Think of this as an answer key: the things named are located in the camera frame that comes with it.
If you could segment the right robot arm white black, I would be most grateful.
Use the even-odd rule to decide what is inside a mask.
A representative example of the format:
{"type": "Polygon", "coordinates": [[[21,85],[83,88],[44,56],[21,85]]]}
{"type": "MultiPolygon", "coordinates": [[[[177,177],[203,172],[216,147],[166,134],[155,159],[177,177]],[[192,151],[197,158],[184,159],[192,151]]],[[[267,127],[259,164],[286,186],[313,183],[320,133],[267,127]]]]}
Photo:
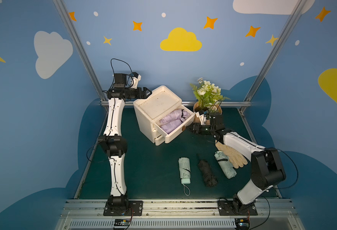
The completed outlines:
{"type": "Polygon", "coordinates": [[[189,126],[194,134],[212,135],[217,151],[214,158],[228,179],[236,176],[236,169],[251,165],[249,182],[234,196],[232,201],[218,200],[218,209],[223,216],[257,215],[256,199],[270,188],[286,179],[279,151],[260,146],[228,129],[220,113],[195,113],[195,122],[189,126]]]}

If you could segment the lilac umbrella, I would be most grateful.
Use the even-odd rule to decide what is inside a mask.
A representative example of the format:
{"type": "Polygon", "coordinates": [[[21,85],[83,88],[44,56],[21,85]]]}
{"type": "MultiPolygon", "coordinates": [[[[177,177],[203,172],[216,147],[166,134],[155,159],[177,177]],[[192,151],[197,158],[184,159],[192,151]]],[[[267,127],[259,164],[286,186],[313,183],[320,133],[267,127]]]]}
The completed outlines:
{"type": "Polygon", "coordinates": [[[163,117],[159,123],[161,125],[164,125],[164,124],[168,124],[174,120],[177,120],[177,119],[181,119],[183,118],[184,120],[186,120],[191,114],[188,113],[186,110],[184,109],[176,109],[174,111],[172,111],[171,113],[169,113],[168,115],[166,115],[165,117],[163,117]]]}
{"type": "Polygon", "coordinates": [[[161,129],[165,133],[170,134],[172,131],[177,129],[184,122],[185,122],[185,119],[183,119],[183,118],[176,119],[176,120],[170,121],[169,123],[166,123],[166,124],[162,125],[161,129]]]}

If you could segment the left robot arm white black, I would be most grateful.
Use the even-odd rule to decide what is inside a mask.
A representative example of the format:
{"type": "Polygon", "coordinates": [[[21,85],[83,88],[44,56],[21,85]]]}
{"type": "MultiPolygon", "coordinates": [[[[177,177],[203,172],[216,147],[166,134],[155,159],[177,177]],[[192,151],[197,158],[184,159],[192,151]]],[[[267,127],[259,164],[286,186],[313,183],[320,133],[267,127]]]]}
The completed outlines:
{"type": "Polygon", "coordinates": [[[97,143],[107,155],[112,185],[110,196],[106,202],[104,216],[124,216],[132,213],[127,198],[127,187],[124,176],[124,159],[128,150],[128,142],[121,134],[122,113],[125,101],[146,99],[152,91],[140,88],[110,88],[105,92],[108,98],[108,118],[105,131],[98,137],[97,143]]]}

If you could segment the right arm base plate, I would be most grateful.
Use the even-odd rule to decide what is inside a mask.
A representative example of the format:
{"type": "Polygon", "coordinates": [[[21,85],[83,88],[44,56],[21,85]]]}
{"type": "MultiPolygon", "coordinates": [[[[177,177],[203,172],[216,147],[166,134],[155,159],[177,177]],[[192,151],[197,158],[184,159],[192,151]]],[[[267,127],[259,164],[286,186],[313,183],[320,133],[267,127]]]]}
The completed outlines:
{"type": "Polygon", "coordinates": [[[229,201],[220,199],[217,202],[220,216],[257,216],[255,203],[248,205],[242,204],[240,201],[229,201]]]}

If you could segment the white drawer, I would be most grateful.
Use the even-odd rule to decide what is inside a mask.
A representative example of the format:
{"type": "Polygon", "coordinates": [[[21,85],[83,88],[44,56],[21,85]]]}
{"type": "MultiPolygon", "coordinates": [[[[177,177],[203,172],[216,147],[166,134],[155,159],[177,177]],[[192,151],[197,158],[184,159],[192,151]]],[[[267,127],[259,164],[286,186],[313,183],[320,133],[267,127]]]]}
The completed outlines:
{"type": "Polygon", "coordinates": [[[154,124],[154,129],[159,134],[156,145],[172,142],[193,123],[194,117],[195,113],[182,105],[164,115],[154,124]]]}

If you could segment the white drawer cabinet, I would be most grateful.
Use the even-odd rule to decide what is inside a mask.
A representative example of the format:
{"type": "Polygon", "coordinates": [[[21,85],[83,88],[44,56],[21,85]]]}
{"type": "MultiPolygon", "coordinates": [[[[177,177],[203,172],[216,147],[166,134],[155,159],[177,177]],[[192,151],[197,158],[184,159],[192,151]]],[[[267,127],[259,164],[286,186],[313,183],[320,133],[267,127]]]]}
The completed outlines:
{"type": "Polygon", "coordinates": [[[182,99],[163,85],[153,90],[147,99],[135,100],[133,105],[140,131],[157,146],[173,141],[193,123],[195,117],[193,111],[182,105],[182,99]],[[161,128],[160,120],[175,110],[188,115],[174,130],[167,133],[161,128]]]}

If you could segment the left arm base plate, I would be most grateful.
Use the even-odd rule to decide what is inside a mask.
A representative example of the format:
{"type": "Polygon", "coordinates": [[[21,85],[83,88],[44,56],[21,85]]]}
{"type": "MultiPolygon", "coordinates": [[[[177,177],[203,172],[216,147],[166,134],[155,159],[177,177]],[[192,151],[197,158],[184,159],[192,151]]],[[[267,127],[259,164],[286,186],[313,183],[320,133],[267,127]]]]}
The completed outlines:
{"type": "Polygon", "coordinates": [[[141,216],[142,211],[143,201],[108,201],[105,205],[103,216],[141,216]]]}

